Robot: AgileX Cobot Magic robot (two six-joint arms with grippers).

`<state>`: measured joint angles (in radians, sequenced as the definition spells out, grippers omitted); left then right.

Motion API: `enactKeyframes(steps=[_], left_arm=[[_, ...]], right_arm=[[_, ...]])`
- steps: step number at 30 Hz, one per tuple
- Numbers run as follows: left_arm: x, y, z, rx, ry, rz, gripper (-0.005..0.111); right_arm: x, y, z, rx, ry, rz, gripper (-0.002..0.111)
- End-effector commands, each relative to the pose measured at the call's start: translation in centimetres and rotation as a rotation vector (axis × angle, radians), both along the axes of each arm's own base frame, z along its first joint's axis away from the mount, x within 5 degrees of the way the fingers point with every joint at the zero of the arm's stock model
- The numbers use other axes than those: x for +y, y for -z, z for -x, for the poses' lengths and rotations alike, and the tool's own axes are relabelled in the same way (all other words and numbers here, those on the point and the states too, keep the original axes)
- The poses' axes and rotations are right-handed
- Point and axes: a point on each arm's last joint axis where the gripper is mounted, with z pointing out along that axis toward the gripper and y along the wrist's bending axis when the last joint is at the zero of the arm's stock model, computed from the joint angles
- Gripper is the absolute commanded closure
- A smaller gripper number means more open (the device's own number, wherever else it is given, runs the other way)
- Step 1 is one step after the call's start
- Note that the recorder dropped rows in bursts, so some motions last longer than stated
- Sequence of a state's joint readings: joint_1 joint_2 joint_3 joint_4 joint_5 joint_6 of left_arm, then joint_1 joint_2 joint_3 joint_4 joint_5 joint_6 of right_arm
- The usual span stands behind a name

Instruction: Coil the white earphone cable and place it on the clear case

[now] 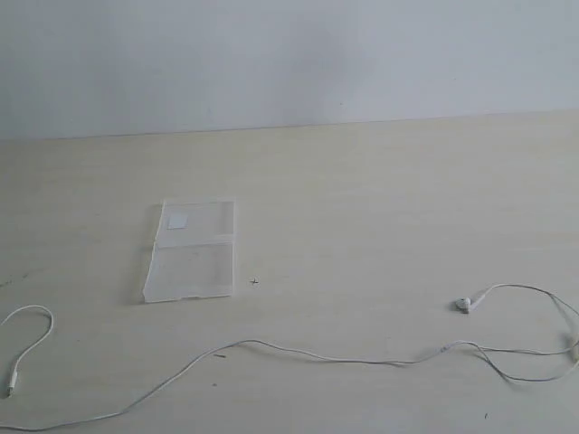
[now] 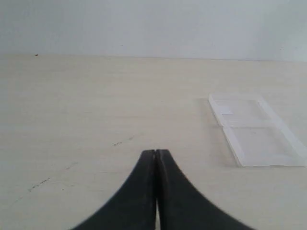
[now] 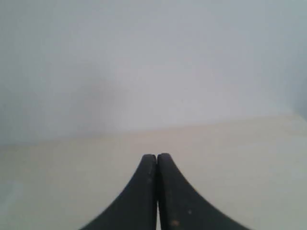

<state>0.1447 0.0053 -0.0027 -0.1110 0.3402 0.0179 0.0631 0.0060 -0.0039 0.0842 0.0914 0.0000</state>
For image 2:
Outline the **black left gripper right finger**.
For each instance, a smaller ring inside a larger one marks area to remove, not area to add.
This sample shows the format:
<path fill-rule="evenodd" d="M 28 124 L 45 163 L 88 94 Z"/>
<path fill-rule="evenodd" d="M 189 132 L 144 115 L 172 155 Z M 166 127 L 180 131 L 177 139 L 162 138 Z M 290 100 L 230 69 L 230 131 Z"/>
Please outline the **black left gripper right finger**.
<path fill-rule="evenodd" d="M 163 230 L 249 230 L 201 194 L 167 149 L 156 151 L 156 199 Z"/>

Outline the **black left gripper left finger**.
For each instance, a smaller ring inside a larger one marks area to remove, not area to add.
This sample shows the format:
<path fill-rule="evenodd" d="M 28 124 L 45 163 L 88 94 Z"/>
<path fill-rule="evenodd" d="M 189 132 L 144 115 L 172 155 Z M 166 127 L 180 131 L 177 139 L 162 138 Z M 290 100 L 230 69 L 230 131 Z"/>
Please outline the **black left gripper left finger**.
<path fill-rule="evenodd" d="M 141 153 L 115 194 L 75 230 L 154 230 L 156 221 L 155 150 Z"/>

